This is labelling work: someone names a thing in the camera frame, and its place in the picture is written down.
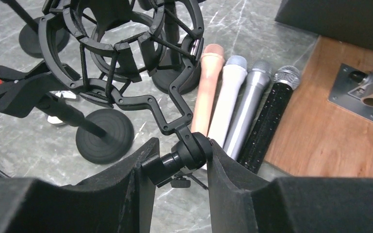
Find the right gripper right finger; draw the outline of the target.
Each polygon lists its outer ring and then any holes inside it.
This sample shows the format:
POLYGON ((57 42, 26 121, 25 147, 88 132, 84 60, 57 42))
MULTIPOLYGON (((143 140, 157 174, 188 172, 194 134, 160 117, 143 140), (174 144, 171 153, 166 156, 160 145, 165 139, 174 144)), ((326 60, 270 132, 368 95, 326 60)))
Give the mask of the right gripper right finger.
POLYGON ((253 174, 213 140, 208 158, 214 233, 373 233, 373 179, 253 174))

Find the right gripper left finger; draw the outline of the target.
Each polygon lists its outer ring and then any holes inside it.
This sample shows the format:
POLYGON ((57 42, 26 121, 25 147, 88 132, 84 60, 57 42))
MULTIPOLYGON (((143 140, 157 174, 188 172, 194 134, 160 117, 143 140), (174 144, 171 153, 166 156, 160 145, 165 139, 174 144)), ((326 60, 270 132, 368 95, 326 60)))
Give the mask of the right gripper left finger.
POLYGON ((142 171, 141 161, 158 153, 159 140, 152 138, 76 185, 0 178, 0 233, 149 232, 155 185, 142 171))

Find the black mic stand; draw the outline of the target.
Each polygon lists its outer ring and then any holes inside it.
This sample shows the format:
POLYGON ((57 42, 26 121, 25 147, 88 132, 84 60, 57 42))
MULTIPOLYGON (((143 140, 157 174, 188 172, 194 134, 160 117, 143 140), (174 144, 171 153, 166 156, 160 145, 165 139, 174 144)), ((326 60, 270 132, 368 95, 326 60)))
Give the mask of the black mic stand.
POLYGON ((94 164, 110 164, 121 159, 132 147, 134 128, 122 112, 104 108, 88 116, 59 101, 52 91, 66 88, 44 62, 29 72, 0 66, 0 113, 27 117, 34 108, 77 127, 76 145, 83 158, 94 164))
POLYGON ((149 29, 137 38, 149 77, 162 92, 168 93, 172 82, 185 75, 178 88, 181 94, 194 90, 199 83, 200 58, 203 53, 203 16, 196 0, 183 0, 193 28, 189 28, 176 13, 174 0, 141 0, 144 10, 153 10, 149 29))

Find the silver grey microphone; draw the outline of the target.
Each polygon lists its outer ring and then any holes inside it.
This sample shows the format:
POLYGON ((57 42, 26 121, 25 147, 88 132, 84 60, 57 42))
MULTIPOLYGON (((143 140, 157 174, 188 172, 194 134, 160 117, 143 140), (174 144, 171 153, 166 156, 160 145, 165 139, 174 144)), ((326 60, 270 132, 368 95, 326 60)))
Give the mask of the silver grey microphone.
POLYGON ((260 100, 271 81, 271 75, 272 65, 266 60, 257 60, 246 76, 243 96, 223 146, 226 154, 235 161, 246 141, 260 100))

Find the white microphone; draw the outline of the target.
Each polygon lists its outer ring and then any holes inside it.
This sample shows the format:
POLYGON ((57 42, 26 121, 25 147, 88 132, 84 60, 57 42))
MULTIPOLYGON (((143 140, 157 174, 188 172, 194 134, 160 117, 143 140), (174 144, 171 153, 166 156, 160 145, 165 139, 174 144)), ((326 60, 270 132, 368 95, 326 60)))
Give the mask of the white microphone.
POLYGON ((223 146, 237 96, 247 76, 247 60, 239 55, 231 56, 222 70, 222 85, 217 99, 208 137, 223 146))

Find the pink microphone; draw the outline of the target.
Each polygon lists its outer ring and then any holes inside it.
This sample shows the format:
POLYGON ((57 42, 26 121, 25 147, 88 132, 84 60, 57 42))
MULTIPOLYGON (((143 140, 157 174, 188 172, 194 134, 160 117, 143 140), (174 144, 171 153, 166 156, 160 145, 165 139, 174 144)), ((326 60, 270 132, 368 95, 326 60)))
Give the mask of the pink microphone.
POLYGON ((200 59, 200 81, 191 126, 194 133, 208 135, 216 87, 224 62, 224 48, 221 45, 209 44, 204 48, 200 59))

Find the shock mount tripod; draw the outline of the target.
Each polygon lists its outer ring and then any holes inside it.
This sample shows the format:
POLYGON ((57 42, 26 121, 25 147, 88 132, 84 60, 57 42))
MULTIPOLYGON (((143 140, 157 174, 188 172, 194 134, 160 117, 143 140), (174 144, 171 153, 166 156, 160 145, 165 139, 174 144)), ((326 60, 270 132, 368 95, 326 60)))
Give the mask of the shock mount tripod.
POLYGON ((206 152, 208 139, 201 133, 192 133, 189 125, 193 113, 181 95, 184 84, 192 77, 203 50, 203 16, 196 0, 185 0, 193 28, 186 26, 166 0, 149 0, 147 7, 153 16, 136 12, 127 0, 48 0, 38 26, 43 58, 55 78, 76 94, 92 97, 98 105, 117 105, 126 111, 148 109, 164 135, 176 134, 179 142, 175 151, 165 157, 146 162, 150 180, 162 186, 182 171, 186 174, 201 168, 211 156, 206 152), (64 29, 77 39, 81 52, 90 51, 99 57, 109 57, 111 63, 102 72, 107 80, 89 78, 86 61, 81 61, 83 76, 73 80, 62 65, 55 45, 56 33, 64 29), (112 81, 137 82, 140 74, 161 74, 160 65, 167 50, 178 53, 180 74, 168 86, 168 95, 181 117, 167 122, 156 99, 151 95, 123 96, 112 81))

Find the shock mount stand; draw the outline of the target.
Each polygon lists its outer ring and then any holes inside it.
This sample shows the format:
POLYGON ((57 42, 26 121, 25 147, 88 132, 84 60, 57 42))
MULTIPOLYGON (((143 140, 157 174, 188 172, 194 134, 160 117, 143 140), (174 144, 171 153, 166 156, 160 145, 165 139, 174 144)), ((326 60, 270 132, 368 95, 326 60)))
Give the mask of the shock mount stand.
MULTIPOLYGON (((38 24, 41 18, 32 18, 16 0, 2 0, 1 2, 7 4, 26 23, 18 37, 22 50, 31 57, 43 59, 38 35, 38 24)), ((67 46, 69 39, 70 35, 66 30, 57 31, 55 45, 58 52, 67 46)))

